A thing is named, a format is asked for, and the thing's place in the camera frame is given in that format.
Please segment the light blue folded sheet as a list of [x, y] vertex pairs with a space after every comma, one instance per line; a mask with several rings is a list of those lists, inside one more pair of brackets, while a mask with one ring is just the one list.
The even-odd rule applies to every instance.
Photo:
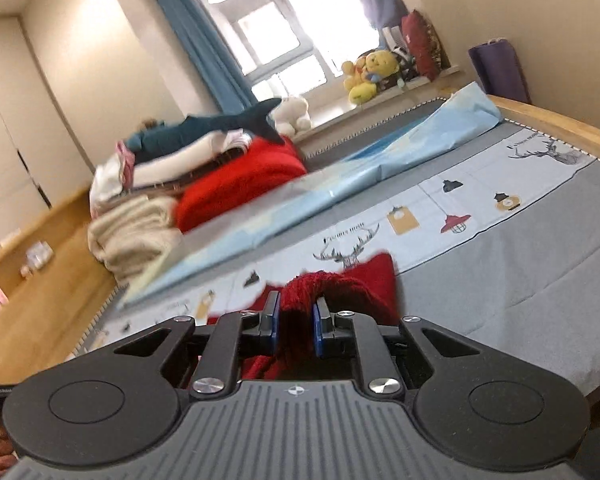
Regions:
[[126, 290], [127, 309], [347, 198], [478, 138], [502, 113], [478, 84], [395, 114], [309, 156], [309, 173], [184, 235]]

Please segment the cream folded blanket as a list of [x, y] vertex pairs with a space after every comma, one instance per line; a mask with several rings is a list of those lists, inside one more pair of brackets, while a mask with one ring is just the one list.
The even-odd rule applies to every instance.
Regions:
[[182, 240], [177, 206], [170, 196], [133, 198], [90, 223], [87, 247], [118, 284], [129, 283]]

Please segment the dark red pillow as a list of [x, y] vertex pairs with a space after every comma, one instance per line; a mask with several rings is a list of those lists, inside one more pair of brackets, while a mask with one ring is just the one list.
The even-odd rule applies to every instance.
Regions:
[[430, 81], [437, 79], [443, 68], [442, 47], [430, 21], [413, 10], [402, 18], [401, 32], [419, 75]]

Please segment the blue left curtain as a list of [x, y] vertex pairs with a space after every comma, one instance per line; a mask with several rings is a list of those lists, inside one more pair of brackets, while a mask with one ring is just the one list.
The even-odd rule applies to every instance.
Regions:
[[215, 105], [225, 114], [258, 102], [200, 0], [156, 0]]

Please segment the window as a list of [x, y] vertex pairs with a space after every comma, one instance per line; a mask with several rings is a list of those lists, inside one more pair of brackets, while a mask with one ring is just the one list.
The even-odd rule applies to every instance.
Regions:
[[199, 0], [254, 95], [342, 94], [341, 66], [379, 46], [361, 0]]

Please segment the yellow bear plush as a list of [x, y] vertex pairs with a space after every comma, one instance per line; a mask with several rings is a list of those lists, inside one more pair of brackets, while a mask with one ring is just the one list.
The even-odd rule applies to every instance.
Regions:
[[354, 106], [365, 104], [390, 88], [403, 88], [405, 84], [398, 58], [388, 50], [370, 51], [355, 62], [343, 62], [341, 69], [346, 76], [343, 87]]

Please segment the dark teal shark plush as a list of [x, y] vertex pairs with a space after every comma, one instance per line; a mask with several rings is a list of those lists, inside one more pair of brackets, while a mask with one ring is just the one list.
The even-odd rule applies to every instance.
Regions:
[[282, 145], [284, 140], [270, 118], [272, 110], [281, 102], [281, 98], [267, 99], [238, 114], [188, 115], [179, 124], [159, 124], [137, 131], [123, 143], [134, 154], [138, 164], [171, 155], [212, 132], [229, 133], [242, 129], [270, 143]]

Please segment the white wardrobe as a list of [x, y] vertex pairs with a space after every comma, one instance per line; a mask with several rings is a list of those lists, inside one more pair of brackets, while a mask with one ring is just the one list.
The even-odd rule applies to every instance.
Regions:
[[57, 200], [57, 114], [20, 21], [0, 18], [0, 248]]

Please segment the tissue pack on headboard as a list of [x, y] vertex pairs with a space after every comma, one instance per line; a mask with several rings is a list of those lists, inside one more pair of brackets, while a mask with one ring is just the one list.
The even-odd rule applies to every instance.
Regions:
[[28, 278], [41, 270], [54, 256], [53, 248], [47, 242], [36, 242], [26, 251], [26, 263], [20, 268], [20, 275]]

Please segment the bright red folded blanket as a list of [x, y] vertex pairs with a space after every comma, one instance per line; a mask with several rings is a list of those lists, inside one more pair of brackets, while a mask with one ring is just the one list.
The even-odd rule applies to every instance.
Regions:
[[175, 224], [186, 233], [307, 173], [291, 140], [278, 145], [257, 138], [245, 155], [186, 188], [175, 209]]

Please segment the white sheep plush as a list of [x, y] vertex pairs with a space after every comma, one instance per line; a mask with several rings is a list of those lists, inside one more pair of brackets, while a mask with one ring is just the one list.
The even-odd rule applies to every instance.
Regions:
[[276, 131], [281, 136], [288, 136], [288, 138], [312, 129], [309, 103], [302, 96], [283, 98], [279, 106], [272, 110], [271, 118]]

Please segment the printed deer bed sheet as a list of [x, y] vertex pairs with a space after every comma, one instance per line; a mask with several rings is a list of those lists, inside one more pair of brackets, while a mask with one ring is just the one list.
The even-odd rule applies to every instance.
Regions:
[[266, 283], [347, 270], [378, 252], [398, 272], [416, 268], [534, 204], [591, 163], [546, 134], [510, 126], [505, 139], [454, 164], [422, 162], [244, 252], [127, 309], [116, 290], [76, 354], [174, 316], [206, 322], [245, 307]]

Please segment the dark red knit sweater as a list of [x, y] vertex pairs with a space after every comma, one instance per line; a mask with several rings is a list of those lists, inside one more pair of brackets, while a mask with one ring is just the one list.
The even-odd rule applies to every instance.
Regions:
[[393, 260], [386, 252], [349, 270], [305, 273], [283, 287], [265, 289], [247, 310], [261, 311], [270, 292], [280, 295], [277, 344], [272, 354], [242, 363], [239, 380], [245, 382], [353, 380], [350, 356], [319, 358], [315, 353], [313, 307], [318, 298], [326, 300], [332, 313], [351, 310], [371, 316], [379, 329], [396, 327], [400, 321]]

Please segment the white folded bedding stack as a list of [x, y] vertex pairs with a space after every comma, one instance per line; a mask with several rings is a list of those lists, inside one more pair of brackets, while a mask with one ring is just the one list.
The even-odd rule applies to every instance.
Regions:
[[251, 136], [242, 130], [215, 131], [173, 154], [142, 164], [119, 143], [110, 159], [96, 168], [88, 194], [91, 217], [136, 196], [182, 194], [194, 181], [245, 155], [251, 142]]

